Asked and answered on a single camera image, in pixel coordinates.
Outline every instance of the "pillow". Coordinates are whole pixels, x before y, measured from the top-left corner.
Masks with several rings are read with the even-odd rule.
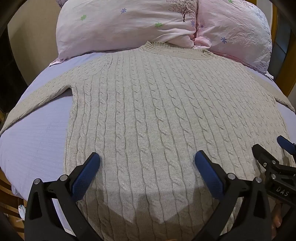
[[[63,7],[65,2],[67,2],[68,0],[56,0],[57,4],[60,6],[60,7]]]
[[[193,48],[196,12],[197,2],[191,0],[67,1],[57,22],[57,61],[137,48],[146,41]]]
[[[245,0],[199,0],[198,36],[212,52],[267,72],[272,42],[264,13]]]

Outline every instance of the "mattress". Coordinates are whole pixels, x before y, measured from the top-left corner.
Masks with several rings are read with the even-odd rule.
[[[103,53],[85,54],[47,67],[28,87],[19,101],[53,78],[103,55]],[[249,70],[278,89],[277,85],[266,76]],[[69,89],[25,116],[0,137],[0,167],[12,184],[14,194],[27,200],[34,179],[53,181],[63,174],[65,140],[71,106],[72,93]],[[278,109],[286,123],[290,140],[296,142],[295,113],[280,103]],[[54,204],[63,226],[70,229],[56,200]]]

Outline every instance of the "sweater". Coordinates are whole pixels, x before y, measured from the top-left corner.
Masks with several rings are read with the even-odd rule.
[[[105,240],[191,240],[217,205],[194,165],[199,150],[247,180],[261,173],[252,154],[257,143],[293,165],[276,142],[288,133],[275,98],[242,64],[207,50],[147,42],[108,53],[36,90],[1,133],[68,88],[64,173],[100,155],[78,206]]]

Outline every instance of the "finger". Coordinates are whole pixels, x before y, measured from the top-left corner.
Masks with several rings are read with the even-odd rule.
[[[275,224],[275,226],[277,228],[279,228],[281,226],[282,223],[282,217],[281,217],[281,204],[277,204],[274,207],[274,211],[273,211],[273,219],[272,219],[273,223]]]
[[[271,239],[273,239],[276,236],[276,227],[274,223],[271,225]]]

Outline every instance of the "wall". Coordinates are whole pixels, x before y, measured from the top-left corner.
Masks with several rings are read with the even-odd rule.
[[[257,7],[265,14],[268,25],[271,28],[272,24],[272,3],[269,0],[257,0]]]
[[[28,85],[58,56],[59,12],[55,0],[28,0],[8,24],[12,52]]]

